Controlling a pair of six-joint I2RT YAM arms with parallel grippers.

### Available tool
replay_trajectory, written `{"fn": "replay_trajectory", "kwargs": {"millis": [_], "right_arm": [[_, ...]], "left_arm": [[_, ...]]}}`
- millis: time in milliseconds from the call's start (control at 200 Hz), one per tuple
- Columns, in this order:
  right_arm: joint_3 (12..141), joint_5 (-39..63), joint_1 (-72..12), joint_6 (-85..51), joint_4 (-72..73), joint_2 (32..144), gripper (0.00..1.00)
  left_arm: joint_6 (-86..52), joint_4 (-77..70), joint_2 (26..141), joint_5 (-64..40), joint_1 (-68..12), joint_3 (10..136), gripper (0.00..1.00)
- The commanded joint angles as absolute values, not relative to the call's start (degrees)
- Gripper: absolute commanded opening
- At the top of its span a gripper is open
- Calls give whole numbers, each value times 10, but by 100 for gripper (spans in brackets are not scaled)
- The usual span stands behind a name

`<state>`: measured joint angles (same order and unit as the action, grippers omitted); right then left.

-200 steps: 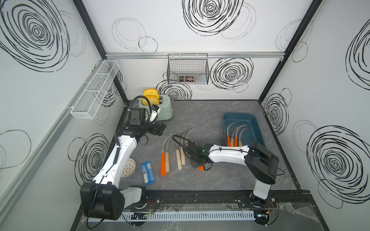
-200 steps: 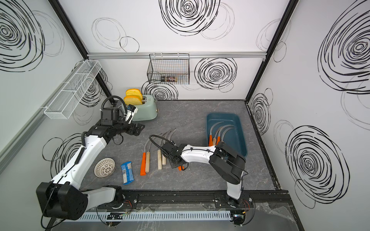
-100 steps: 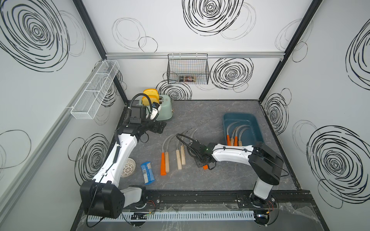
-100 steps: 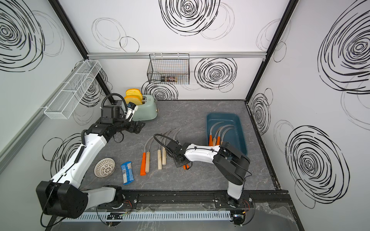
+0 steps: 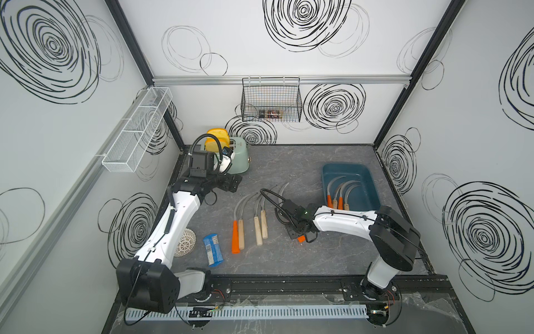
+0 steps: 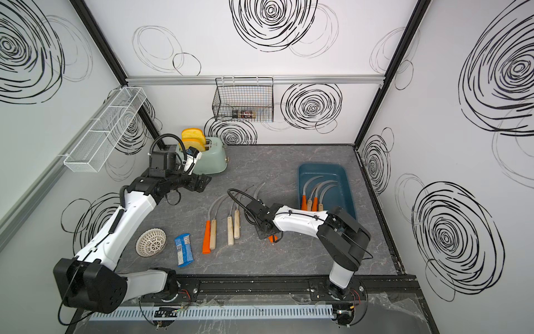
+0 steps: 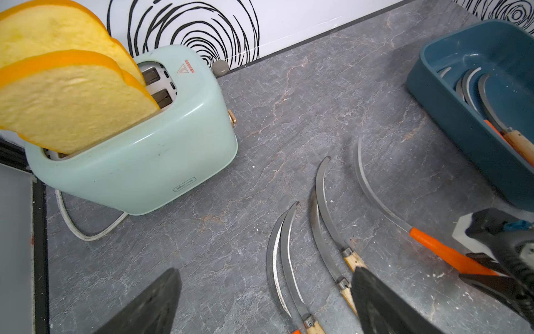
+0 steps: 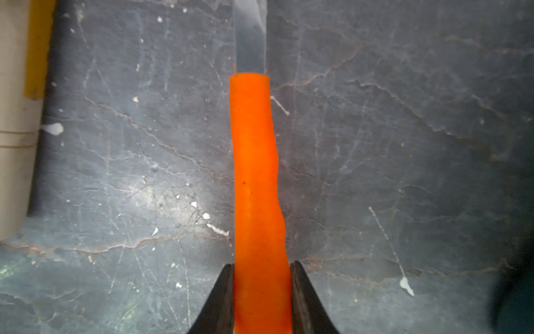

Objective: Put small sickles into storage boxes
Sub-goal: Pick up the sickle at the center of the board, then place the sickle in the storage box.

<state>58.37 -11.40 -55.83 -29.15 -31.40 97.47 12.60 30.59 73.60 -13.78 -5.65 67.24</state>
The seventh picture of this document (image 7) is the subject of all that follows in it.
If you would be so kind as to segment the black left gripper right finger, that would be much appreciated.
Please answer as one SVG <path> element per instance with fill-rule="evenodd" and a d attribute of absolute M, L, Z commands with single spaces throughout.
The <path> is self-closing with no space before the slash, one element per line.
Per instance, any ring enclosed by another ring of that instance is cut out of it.
<path fill-rule="evenodd" d="M 367 268 L 355 268 L 351 285 L 364 333 L 442 333 Z"/>

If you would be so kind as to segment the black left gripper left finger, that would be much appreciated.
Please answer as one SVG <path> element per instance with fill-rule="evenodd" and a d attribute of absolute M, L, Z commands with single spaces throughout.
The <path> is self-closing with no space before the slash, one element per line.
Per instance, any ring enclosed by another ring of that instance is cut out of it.
<path fill-rule="evenodd" d="M 170 268 L 97 333 L 170 333 L 182 290 L 178 269 Z"/>

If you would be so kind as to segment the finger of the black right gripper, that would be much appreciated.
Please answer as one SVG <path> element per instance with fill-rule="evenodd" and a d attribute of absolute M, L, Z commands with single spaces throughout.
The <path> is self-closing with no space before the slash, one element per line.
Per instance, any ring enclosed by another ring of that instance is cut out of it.
<path fill-rule="evenodd" d="M 460 274 L 460 280 L 496 299 L 533 328 L 533 295 L 515 279 L 505 276 Z"/>
<path fill-rule="evenodd" d="M 483 276 L 507 276 L 508 273 L 492 257 L 485 253 L 467 253 L 469 259 L 479 264 L 479 269 L 468 271 L 467 274 Z"/>

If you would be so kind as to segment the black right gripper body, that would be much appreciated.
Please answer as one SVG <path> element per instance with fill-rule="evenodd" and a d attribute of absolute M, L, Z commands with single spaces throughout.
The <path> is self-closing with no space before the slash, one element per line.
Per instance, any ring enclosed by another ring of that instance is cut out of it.
<path fill-rule="evenodd" d="M 460 217 L 452 236 L 472 253 L 492 257 L 519 284 L 533 283 L 533 223 L 488 208 Z"/>

